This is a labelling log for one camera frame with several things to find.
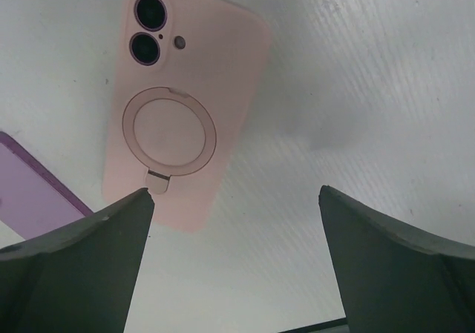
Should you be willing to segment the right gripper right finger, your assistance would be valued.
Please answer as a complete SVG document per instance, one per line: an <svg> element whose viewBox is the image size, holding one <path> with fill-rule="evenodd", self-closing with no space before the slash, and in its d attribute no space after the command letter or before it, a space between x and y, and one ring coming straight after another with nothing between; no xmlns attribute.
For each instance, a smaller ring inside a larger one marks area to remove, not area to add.
<svg viewBox="0 0 475 333"><path fill-rule="evenodd" d="M474 247L327 185L318 204L351 332L474 331Z"/></svg>

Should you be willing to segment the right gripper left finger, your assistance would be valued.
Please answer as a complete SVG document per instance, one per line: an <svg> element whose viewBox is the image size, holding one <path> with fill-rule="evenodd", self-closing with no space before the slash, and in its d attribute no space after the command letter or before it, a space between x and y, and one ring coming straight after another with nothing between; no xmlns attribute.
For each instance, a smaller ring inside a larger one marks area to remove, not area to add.
<svg viewBox="0 0 475 333"><path fill-rule="evenodd" d="M2 332L123 332L154 213L141 188L1 249Z"/></svg>

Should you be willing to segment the pink phone case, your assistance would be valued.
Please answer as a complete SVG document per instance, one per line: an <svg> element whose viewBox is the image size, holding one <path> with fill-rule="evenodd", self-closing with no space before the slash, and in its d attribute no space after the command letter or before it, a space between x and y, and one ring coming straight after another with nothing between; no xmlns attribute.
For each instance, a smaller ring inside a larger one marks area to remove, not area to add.
<svg viewBox="0 0 475 333"><path fill-rule="evenodd" d="M147 188L161 225L201 229L226 172L271 44L262 18L226 0L163 0L168 21L155 65L137 64L141 30L125 0L102 193Z"/></svg>

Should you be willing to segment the purple phone black screen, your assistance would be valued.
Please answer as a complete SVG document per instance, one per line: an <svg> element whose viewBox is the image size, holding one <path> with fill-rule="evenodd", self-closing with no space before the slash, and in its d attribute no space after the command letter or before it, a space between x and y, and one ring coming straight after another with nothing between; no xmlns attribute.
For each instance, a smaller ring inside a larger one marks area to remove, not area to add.
<svg viewBox="0 0 475 333"><path fill-rule="evenodd" d="M92 210L13 137L1 133L1 221L29 240Z"/></svg>

